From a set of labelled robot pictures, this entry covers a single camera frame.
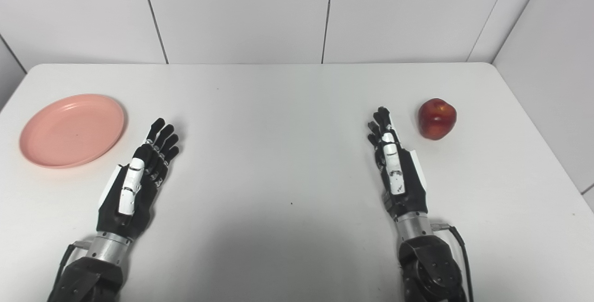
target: black cable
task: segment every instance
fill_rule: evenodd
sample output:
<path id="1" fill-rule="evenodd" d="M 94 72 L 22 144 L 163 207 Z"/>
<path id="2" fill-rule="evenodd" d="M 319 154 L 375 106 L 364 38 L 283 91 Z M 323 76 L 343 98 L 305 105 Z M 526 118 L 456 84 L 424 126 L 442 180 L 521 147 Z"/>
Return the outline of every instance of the black cable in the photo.
<path id="1" fill-rule="evenodd" d="M 456 239 L 456 241 L 458 241 L 458 244 L 460 245 L 460 248 L 462 249 L 462 256 L 464 257 L 464 267 L 466 269 L 466 284 L 468 286 L 468 300 L 469 300 L 469 302 L 474 302 L 475 298 L 472 294 L 471 266 L 468 263 L 468 254 L 466 253 L 466 246 L 464 244 L 464 239 L 462 239 L 462 236 L 458 232 L 458 229 L 456 229 L 454 226 L 450 226 L 450 228 L 448 228 L 448 230 L 450 230 L 452 235 L 454 235 L 454 238 Z"/>
<path id="2" fill-rule="evenodd" d="M 74 249 L 76 249 L 76 246 L 74 246 L 73 244 L 68 245 L 68 247 L 66 247 L 66 251 L 64 251 L 64 255 L 62 256 L 62 260 L 60 260 L 60 266 L 58 267 L 56 279 L 53 281 L 52 291 L 51 291 L 51 293 L 49 293 L 49 296 L 47 297 L 47 302 L 50 302 L 50 300 L 52 299 L 53 292 L 55 291 L 56 286 L 58 285 L 58 282 L 60 281 L 60 277 L 62 276 L 62 271 L 64 271 L 64 266 L 66 266 L 66 263 L 68 262 L 68 259 L 72 255 L 72 252 L 74 251 Z"/>

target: pink plate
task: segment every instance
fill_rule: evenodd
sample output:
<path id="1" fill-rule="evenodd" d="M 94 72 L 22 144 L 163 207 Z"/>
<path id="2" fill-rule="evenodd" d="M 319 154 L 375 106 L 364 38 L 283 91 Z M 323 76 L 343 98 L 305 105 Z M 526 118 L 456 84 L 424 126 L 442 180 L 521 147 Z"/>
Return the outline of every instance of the pink plate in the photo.
<path id="1" fill-rule="evenodd" d="M 76 167 L 105 154 L 123 132 L 123 110 L 102 95 L 76 95 L 40 110 L 21 133 L 21 152 L 42 167 Z"/>

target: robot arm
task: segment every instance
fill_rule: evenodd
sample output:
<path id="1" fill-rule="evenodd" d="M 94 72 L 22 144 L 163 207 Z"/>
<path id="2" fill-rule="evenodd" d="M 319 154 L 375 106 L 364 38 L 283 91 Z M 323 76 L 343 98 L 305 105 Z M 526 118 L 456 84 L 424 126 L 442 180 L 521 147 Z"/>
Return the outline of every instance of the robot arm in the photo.
<path id="1" fill-rule="evenodd" d="M 401 244 L 398 259 L 403 270 L 405 301 L 466 302 L 462 272 L 449 245 L 433 235 L 427 217 L 425 178 L 414 151 L 401 147 L 390 112 L 378 108 L 368 124 L 385 192 L 386 210 L 394 219 Z"/>
<path id="2" fill-rule="evenodd" d="M 69 245 L 65 265 L 76 247 L 87 254 L 72 262 L 58 277 L 48 302 L 113 302 L 123 285 L 121 263 L 128 247 L 146 230 L 150 208 L 165 179 L 170 161 L 180 152 L 174 146 L 174 127 L 159 118 L 132 161 L 113 171 L 99 203 L 97 235 L 90 245 Z"/>

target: apple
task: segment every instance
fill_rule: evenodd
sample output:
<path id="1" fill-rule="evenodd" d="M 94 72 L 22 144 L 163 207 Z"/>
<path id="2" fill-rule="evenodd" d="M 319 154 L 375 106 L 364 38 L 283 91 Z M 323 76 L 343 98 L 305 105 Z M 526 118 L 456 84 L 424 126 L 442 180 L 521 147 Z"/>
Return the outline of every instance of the apple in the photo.
<path id="1" fill-rule="evenodd" d="M 426 139 L 439 140 L 454 128 L 456 109 L 443 99 L 433 98 L 420 107 L 418 117 L 420 134 Z"/>

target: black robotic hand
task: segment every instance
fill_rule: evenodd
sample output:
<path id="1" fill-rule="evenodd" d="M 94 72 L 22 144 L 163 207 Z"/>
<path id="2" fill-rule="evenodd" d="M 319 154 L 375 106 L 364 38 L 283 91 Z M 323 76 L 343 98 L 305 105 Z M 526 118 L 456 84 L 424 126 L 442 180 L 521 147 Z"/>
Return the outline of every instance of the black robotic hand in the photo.
<path id="1" fill-rule="evenodd" d="M 169 163 L 180 152 L 174 127 L 159 118 L 128 165 L 119 166 L 104 192 L 97 231 L 136 239 L 147 228 L 150 207 L 167 176 Z"/>
<path id="2" fill-rule="evenodd" d="M 414 150 L 405 150 L 385 107 L 373 114 L 367 136 L 375 150 L 385 192 L 384 205 L 396 222 L 401 244 L 405 301 L 466 302 L 462 274 L 449 245 L 433 235 L 427 217 L 425 179 Z"/>
<path id="3" fill-rule="evenodd" d="M 427 213 L 424 177 L 416 153 L 400 145 L 387 108 L 378 108 L 373 118 L 377 123 L 367 124 L 371 130 L 367 139 L 375 149 L 375 163 L 384 183 L 386 210 L 394 220 L 408 212 Z"/>
<path id="4" fill-rule="evenodd" d="M 132 161 L 118 165 L 103 191 L 93 243 L 77 241 L 66 249 L 48 302 L 114 302 L 123 285 L 121 262 L 129 245 L 150 222 L 150 208 L 169 163 L 180 152 L 174 127 L 159 118 Z M 87 255 L 62 272 L 76 247 Z"/>

